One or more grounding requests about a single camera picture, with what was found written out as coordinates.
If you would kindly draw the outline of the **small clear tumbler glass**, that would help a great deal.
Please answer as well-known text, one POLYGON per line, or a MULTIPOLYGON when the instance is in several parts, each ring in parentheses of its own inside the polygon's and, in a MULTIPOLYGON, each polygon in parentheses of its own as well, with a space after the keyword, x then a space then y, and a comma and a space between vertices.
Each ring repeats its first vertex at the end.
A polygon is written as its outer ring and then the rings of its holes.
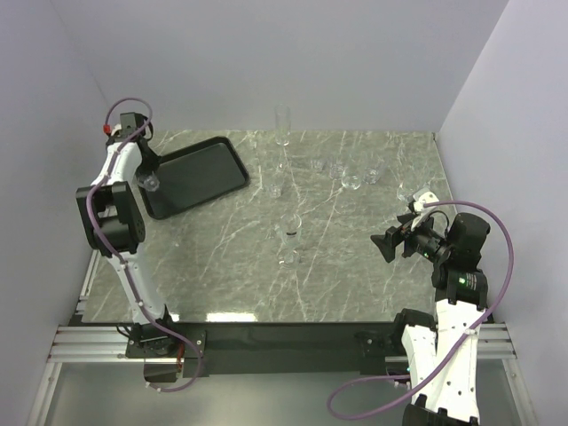
POLYGON ((151 193, 156 192, 160 187, 160 180, 154 173, 137 175, 136 183, 140 189, 151 193))

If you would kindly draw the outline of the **round clear stemless glass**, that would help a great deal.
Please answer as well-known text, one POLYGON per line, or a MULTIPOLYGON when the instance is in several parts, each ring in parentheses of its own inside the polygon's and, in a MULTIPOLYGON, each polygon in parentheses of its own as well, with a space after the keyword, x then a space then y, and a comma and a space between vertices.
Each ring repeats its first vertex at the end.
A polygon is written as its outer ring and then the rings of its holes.
POLYGON ((356 191, 362 185, 361 173, 359 168, 346 166, 341 176, 341 184, 344 189, 356 191))

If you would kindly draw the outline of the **clear stemmed wine glass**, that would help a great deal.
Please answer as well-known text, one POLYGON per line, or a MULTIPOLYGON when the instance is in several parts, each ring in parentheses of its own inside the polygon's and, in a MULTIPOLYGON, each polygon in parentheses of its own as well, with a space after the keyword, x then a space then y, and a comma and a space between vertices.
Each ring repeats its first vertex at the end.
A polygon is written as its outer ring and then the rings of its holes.
POLYGON ((277 230, 281 239, 278 263, 280 266, 294 267, 299 263, 302 218, 296 213, 286 213, 280 218, 277 230))

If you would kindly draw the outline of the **clear glass near right arm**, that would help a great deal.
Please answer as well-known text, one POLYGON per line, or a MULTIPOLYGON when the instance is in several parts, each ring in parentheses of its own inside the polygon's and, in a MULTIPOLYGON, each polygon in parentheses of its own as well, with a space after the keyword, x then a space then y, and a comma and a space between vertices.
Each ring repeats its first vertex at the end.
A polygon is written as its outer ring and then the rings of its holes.
POLYGON ((398 185, 396 196, 398 200, 404 203, 409 203, 412 200, 413 195, 417 191, 418 191, 418 186, 416 184, 403 181, 398 185))

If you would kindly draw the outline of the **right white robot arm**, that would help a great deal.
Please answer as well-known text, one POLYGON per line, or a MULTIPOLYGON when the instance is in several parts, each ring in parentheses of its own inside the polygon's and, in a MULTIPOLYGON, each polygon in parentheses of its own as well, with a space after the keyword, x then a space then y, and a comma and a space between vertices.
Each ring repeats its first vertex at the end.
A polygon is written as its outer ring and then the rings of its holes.
POLYGON ((395 318, 391 344, 406 354, 415 394, 403 414, 405 425, 478 425, 477 320, 487 309, 487 278, 478 269, 490 225, 460 213, 445 234, 432 216, 407 213, 398 226, 372 236, 387 262, 398 245, 404 257, 419 254, 431 262, 436 313, 404 309, 395 318))

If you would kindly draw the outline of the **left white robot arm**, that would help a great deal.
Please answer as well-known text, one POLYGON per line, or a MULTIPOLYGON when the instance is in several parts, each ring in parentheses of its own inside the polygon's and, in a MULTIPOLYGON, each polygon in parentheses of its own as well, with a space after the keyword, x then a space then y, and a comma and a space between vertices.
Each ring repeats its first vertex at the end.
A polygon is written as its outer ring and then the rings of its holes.
POLYGON ((131 181, 139 171, 154 171, 157 154, 148 146, 153 125, 143 114, 122 113, 120 122, 104 125, 106 159, 75 199, 89 245, 116 272, 129 301, 132 325, 118 327, 128 340, 130 358, 167 358, 180 351, 178 333, 148 271, 144 253, 146 227, 131 181))

